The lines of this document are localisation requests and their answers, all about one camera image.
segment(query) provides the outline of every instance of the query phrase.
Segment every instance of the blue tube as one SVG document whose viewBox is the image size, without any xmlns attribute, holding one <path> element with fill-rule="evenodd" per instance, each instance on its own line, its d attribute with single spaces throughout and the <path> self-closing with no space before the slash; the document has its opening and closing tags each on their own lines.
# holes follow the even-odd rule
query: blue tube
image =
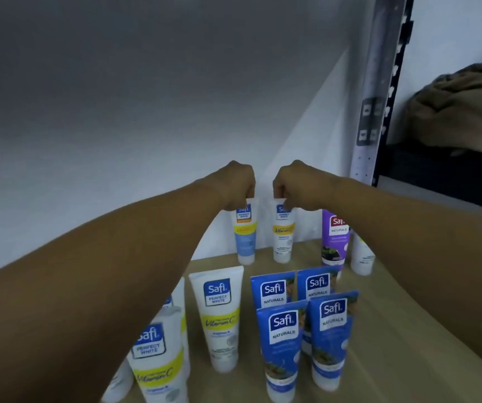
<svg viewBox="0 0 482 403">
<path fill-rule="evenodd" d="M 291 303 L 295 271 L 253 276 L 250 284 L 256 309 Z"/>
<path fill-rule="evenodd" d="M 338 387 L 358 297 L 355 290 L 310 300 L 312 378 L 324 390 Z"/>
<path fill-rule="evenodd" d="M 336 290 L 336 280 L 340 266 L 323 266 L 297 271 L 297 294 L 300 300 L 312 297 L 328 296 Z M 305 331 L 303 333 L 302 350 L 312 354 L 312 332 L 310 330 L 310 308 L 306 311 Z"/>
<path fill-rule="evenodd" d="M 256 311 L 267 394 L 274 402 L 291 401 L 295 396 L 307 306 L 308 301 L 301 300 Z"/>
</svg>

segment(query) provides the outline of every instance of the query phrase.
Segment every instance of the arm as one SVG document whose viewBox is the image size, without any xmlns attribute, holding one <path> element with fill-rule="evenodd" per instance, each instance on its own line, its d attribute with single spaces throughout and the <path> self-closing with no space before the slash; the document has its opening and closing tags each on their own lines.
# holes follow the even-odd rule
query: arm
<svg viewBox="0 0 482 403">
<path fill-rule="evenodd" d="M 482 358 L 482 216 L 293 162 L 274 183 L 289 207 L 337 213 L 399 284 Z"/>
<path fill-rule="evenodd" d="M 249 165 L 100 216 L 0 270 L 0 402 L 99 401 Z"/>
</svg>

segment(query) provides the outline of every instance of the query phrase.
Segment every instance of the metal rack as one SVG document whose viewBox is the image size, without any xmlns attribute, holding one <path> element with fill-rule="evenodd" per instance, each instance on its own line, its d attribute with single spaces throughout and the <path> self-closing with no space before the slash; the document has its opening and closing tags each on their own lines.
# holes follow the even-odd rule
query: metal rack
<svg viewBox="0 0 482 403">
<path fill-rule="evenodd" d="M 414 0 L 376 0 L 350 177 L 377 186 Z"/>
</svg>

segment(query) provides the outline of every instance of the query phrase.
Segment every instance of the forearm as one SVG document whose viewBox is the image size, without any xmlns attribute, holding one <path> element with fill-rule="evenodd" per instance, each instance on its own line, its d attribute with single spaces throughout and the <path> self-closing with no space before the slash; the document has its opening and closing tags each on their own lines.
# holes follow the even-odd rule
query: forearm
<svg viewBox="0 0 482 403">
<path fill-rule="evenodd" d="M 0 270 L 0 355 L 19 368 L 0 377 L 0 401 L 7 390 L 29 401 L 98 400 L 222 206 L 213 189 L 191 184 L 101 216 Z"/>
<path fill-rule="evenodd" d="M 399 284 L 482 357 L 482 216 L 348 178 L 329 198 Z"/>
</svg>

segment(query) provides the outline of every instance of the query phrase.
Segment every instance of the shelf surface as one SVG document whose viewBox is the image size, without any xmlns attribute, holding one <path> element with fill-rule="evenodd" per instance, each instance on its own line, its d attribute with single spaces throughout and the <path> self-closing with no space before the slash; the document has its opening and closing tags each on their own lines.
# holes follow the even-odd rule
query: shelf surface
<svg viewBox="0 0 482 403">
<path fill-rule="evenodd" d="M 196 301 L 186 282 L 191 403 L 270 401 L 250 277 L 321 265 L 319 240 L 293 247 L 288 264 L 274 262 L 272 249 L 267 248 L 258 250 L 256 262 L 245 267 L 239 363 L 228 374 L 216 373 L 211 367 Z M 237 255 L 194 260 L 186 275 L 235 265 Z M 320 390 L 312 381 L 310 362 L 304 355 L 293 402 L 482 402 L 482 360 L 416 304 L 379 261 L 368 277 L 357 276 L 346 266 L 337 286 L 338 291 L 360 290 L 340 387 L 334 393 Z M 144 402 L 138 385 L 122 402 Z"/>
</svg>

